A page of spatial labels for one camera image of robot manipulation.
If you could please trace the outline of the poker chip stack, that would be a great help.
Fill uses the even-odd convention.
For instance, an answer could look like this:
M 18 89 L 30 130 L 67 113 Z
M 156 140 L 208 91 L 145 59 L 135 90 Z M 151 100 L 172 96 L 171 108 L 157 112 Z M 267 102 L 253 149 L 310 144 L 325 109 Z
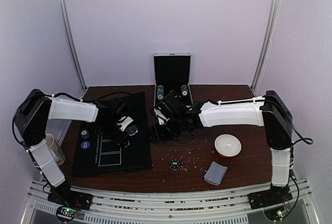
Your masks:
M 178 171 L 180 167 L 181 167 L 181 163 L 179 160 L 174 159 L 170 162 L 170 169 L 172 171 Z

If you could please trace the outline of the black poker mat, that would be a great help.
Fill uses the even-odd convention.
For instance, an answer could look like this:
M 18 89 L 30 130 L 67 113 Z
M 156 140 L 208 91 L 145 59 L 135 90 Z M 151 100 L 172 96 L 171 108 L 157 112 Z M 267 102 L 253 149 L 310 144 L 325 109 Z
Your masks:
M 145 93 L 138 92 L 99 102 L 113 106 L 115 101 L 124 101 L 129 108 L 128 117 L 119 125 L 127 135 L 125 138 L 130 140 L 130 146 L 121 148 L 118 146 L 120 141 L 111 141 L 105 134 L 96 135 L 94 122 L 81 122 L 73 160 L 72 175 L 74 177 L 94 176 L 114 171 L 135 172 L 152 168 Z M 134 136 L 129 136 L 126 132 L 126 128 L 131 125 L 138 128 Z M 88 130 L 87 139 L 81 138 L 82 130 Z M 89 149 L 81 149 L 80 144 L 83 141 L 90 142 Z

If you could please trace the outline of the purple small blind button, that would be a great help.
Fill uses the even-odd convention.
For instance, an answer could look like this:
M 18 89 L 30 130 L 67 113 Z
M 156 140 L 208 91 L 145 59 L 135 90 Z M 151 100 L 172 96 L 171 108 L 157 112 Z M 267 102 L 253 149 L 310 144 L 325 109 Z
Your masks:
M 87 150 L 87 149 L 89 149 L 90 146 L 91 146 L 91 144 L 90 144 L 89 141 L 83 141 L 83 142 L 81 142 L 81 144 L 80 144 L 80 147 L 81 147 L 81 149 L 83 149 L 83 150 Z

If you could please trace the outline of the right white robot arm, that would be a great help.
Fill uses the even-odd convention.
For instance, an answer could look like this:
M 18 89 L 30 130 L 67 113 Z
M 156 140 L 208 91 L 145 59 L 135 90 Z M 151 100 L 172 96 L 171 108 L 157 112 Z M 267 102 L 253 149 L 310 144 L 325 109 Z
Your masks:
M 264 127 L 272 155 L 272 177 L 266 200 L 277 204 L 289 193 L 293 158 L 293 117 L 279 95 L 269 90 L 264 96 L 235 101 L 194 102 L 186 105 L 182 97 L 171 91 L 151 113 L 157 123 L 149 127 L 153 143 L 177 139 L 182 132 L 221 125 L 254 125 Z

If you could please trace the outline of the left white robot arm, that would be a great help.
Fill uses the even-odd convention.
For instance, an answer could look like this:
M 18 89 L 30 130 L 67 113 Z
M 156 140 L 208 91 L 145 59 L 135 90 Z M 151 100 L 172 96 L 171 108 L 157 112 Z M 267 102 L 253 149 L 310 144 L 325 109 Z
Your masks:
M 134 120 L 124 102 L 111 108 L 99 100 L 86 101 L 65 92 L 46 94 L 40 89 L 30 91 L 13 114 L 12 134 L 31 156 L 46 182 L 56 188 L 53 194 L 63 205 L 72 204 L 75 195 L 63 185 L 66 178 L 48 148 L 46 133 L 56 123 L 72 121 L 94 123 L 98 130 L 117 136 L 133 125 Z

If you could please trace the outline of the left chip stack in case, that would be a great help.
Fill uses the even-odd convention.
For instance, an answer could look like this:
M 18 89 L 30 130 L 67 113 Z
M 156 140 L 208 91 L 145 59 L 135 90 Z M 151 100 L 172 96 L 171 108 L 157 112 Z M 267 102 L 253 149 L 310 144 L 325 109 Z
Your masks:
M 163 98 L 164 98 L 164 86 L 158 85 L 156 88 L 156 99 L 160 101 Z

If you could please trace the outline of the chip stack in case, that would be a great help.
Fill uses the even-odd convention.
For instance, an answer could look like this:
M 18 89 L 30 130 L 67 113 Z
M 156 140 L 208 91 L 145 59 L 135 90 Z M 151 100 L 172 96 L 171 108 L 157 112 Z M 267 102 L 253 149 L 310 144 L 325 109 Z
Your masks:
M 181 95 L 182 96 L 188 95 L 188 86 L 187 85 L 181 85 Z
M 163 98 L 164 98 L 164 86 L 158 85 L 156 88 L 156 99 L 160 101 Z

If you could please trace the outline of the right chip stack in case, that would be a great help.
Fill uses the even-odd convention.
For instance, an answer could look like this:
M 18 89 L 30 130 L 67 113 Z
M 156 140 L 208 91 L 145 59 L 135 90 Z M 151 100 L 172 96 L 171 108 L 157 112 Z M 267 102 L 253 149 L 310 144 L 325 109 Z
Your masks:
M 188 86 L 187 85 L 181 85 L 181 95 L 182 96 L 188 95 Z

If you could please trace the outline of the aluminium poker case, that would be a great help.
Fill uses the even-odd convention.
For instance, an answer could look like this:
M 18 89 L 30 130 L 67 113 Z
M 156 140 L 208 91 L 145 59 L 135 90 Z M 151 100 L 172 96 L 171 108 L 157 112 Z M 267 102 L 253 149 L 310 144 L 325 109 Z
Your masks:
M 192 104 L 192 95 L 189 85 L 190 76 L 190 53 L 155 53 L 154 54 L 154 72 L 155 72 L 155 92 L 154 103 L 156 99 L 156 88 L 158 85 L 164 86 L 164 96 L 172 90 L 181 96 L 182 101 L 187 105 Z M 181 85 L 188 86 L 188 95 L 181 95 Z

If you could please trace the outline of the deck of grey cards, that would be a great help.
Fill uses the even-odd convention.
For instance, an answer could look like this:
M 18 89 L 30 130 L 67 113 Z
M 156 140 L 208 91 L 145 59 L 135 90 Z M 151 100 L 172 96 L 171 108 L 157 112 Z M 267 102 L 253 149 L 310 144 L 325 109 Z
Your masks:
M 221 184 L 227 170 L 226 166 L 213 161 L 204 175 L 204 180 L 211 185 L 218 186 Z

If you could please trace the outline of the white and orange bowl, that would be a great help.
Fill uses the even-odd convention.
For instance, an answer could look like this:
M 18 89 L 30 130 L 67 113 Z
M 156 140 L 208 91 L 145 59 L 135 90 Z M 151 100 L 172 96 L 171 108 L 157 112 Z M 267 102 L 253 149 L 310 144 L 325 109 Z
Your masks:
M 216 152 L 223 158 L 232 158 L 237 156 L 242 145 L 239 139 L 231 134 L 219 135 L 214 142 Z

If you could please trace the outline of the beige mug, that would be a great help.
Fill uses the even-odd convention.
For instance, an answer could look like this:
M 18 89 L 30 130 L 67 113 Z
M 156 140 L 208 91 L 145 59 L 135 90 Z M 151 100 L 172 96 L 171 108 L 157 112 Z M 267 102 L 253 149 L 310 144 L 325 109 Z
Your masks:
M 65 162 L 65 155 L 60 148 L 58 140 L 50 133 L 46 133 L 46 143 L 58 166 Z

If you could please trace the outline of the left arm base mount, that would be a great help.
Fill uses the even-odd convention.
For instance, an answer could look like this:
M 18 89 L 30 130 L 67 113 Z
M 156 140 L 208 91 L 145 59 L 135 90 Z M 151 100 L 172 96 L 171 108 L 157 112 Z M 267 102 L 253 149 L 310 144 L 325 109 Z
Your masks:
M 88 193 L 70 191 L 67 199 L 59 196 L 55 192 L 49 193 L 47 200 L 59 206 L 56 209 L 56 218 L 61 222 L 70 222 L 84 210 L 88 211 L 92 203 L 93 196 Z

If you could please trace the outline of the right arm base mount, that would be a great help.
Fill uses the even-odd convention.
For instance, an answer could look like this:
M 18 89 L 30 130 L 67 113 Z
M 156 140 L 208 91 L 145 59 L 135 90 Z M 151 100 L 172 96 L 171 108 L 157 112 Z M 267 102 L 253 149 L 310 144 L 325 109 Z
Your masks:
M 282 221 L 290 209 L 290 200 L 293 199 L 291 192 L 278 192 L 264 190 L 250 193 L 248 201 L 251 209 L 264 209 L 264 216 L 273 222 Z

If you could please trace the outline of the left aluminium frame post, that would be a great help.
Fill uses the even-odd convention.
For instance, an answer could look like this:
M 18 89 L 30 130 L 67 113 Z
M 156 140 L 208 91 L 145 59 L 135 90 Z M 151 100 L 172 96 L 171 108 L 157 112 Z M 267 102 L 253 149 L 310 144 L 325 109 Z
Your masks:
M 62 20 L 63 20 L 63 25 L 64 25 L 64 30 L 65 30 L 65 37 L 66 41 L 68 44 L 68 48 L 70 51 L 70 56 L 73 62 L 74 70 L 77 75 L 80 87 L 82 88 L 83 91 L 87 90 L 87 85 L 81 70 L 81 66 L 78 60 L 77 56 L 77 51 L 73 39 L 73 34 L 72 34 L 72 29 L 70 25 L 70 19 L 68 15 L 68 10 L 66 6 L 66 0 L 59 0 L 59 5 L 60 5 L 60 10 L 61 10 L 61 15 L 62 15 Z

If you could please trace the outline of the aluminium frame post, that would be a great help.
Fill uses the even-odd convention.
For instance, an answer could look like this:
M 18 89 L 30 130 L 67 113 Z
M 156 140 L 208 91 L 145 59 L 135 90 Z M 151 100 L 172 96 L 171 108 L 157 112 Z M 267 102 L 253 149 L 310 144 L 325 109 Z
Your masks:
M 260 50 L 258 63 L 251 84 L 251 90 L 254 94 L 257 94 L 259 91 L 259 86 L 262 82 L 262 78 L 264 76 L 265 68 L 268 62 L 270 49 L 272 47 L 272 36 L 278 20 L 280 2 L 281 0 L 271 0 L 270 2 L 270 10 L 268 14 L 266 30 Z
M 77 56 L 77 51 L 73 39 L 73 34 L 72 34 L 72 29 L 70 25 L 70 19 L 68 15 L 68 10 L 66 6 L 66 0 L 59 0 L 59 5 L 60 5 L 60 10 L 61 10 L 61 15 L 62 15 L 62 20 L 63 20 L 63 25 L 64 25 L 64 30 L 65 30 L 65 37 L 66 41 L 68 44 L 68 48 L 70 51 L 70 56 L 73 62 L 74 70 L 77 75 L 80 87 L 82 88 L 83 91 L 87 90 L 87 85 L 81 70 L 81 66 L 78 60 Z

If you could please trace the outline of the right aluminium frame post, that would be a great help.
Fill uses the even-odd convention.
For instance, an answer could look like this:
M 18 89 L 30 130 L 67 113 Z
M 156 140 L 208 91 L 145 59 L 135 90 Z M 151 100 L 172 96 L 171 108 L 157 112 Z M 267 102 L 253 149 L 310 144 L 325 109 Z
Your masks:
M 254 94 L 257 94 L 259 91 L 259 86 L 262 82 L 262 78 L 264 76 L 265 68 L 268 62 L 270 49 L 272 47 L 272 36 L 278 20 L 280 2 L 281 0 L 271 0 L 270 2 L 270 10 L 268 14 L 266 30 L 260 50 L 258 63 L 251 84 L 251 90 Z

